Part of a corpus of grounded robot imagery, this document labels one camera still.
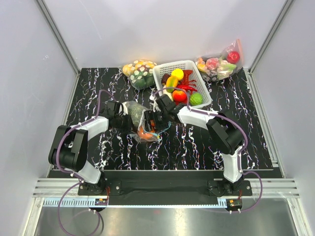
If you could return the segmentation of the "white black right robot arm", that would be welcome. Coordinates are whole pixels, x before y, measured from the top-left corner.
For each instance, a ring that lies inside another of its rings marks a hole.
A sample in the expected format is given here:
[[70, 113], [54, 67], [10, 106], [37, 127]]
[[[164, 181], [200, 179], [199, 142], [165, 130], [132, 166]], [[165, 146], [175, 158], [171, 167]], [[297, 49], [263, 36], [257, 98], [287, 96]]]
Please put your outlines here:
[[167, 95], [155, 101], [152, 110], [143, 112], [143, 131], [162, 132], [171, 122], [190, 124], [207, 130], [215, 148], [222, 153], [223, 179], [218, 182], [217, 190], [234, 195], [241, 189], [244, 179], [241, 165], [241, 152], [246, 148], [248, 139], [243, 129], [227, 112], [210, 112], [192, 108], [183, 103], [176, 104]]

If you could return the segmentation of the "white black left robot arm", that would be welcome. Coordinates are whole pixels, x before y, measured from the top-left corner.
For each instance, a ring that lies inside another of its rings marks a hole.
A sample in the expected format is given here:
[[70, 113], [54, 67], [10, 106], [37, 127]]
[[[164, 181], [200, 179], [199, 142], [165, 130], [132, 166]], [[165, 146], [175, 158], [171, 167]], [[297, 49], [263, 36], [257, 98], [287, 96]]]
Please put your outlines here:
[[105, 108], [82, 124], [57, 128], [48, 155], [50, 164], [73, 174], [81, 186], [97, 195], [108, 189], [105, 175], [88, 161], [88, 142], [112, 128], [129, 132], [133, 124], [127, 103], [109, 101]]

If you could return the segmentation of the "clear blue-zip food bag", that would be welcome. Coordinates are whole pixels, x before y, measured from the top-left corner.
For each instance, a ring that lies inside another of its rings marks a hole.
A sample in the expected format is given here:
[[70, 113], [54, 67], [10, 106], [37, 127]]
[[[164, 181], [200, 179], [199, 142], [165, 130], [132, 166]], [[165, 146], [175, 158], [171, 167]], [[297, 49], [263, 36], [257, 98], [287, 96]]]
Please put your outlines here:
[[[134, 104], [134, 103], [137, 103], [137, 102], [135, 102], [135, 101], [127, 101], [127, 108], [128, 108], [131, 104]], [[157, 142], [157, 141], [160, 139], [161, 134], [163, 133], [163, 132], [154, 132], [154, 133], [156, 133], [157, 138], [156, 138], [156, 139], [153, 139], [153, 140], [144, 140], [144, 139], [141, 139], [141, 138], [139, 137], [137, 131], [140, 129], [140, 127], [143, 127], [143, 128], [144, 128], [144, 112], [145, 112], [145, 111], [148, 111], [148, 110], [151, 110], [151, 109], [146, 108], [146, 109], [143, 111], [142, 118], [141, 118], [141, 120], [140, 120], [139, 125], [138, 125], [137, 127], [133, 125], [132, 132], [130, 133], [130, 136], [131, 136], [132, 138], [134, 138], [135, 141], [137, 141], [137, 142], [139, 142], [139, 143], [143, 143], [143, 142]]]

